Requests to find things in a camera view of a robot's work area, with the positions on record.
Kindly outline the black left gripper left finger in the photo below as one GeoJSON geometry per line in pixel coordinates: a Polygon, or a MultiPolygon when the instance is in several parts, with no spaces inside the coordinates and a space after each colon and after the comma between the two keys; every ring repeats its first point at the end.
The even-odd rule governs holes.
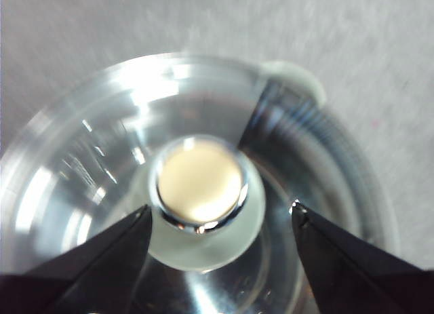
{"type": "Polygon", "coordinates": [[[21,274],[1,275],[2,313],[128,313],[148,254],[152,212],[142,206],[21,274]]]}

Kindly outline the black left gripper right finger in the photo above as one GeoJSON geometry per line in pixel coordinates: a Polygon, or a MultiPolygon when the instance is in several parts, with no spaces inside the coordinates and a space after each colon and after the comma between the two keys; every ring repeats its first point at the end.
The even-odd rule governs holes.
{"type": "Polygon", "coordinates": [[[432,313],[433,271],[354,236],[295,200],[292,230],[320,313],[432,313]]]}

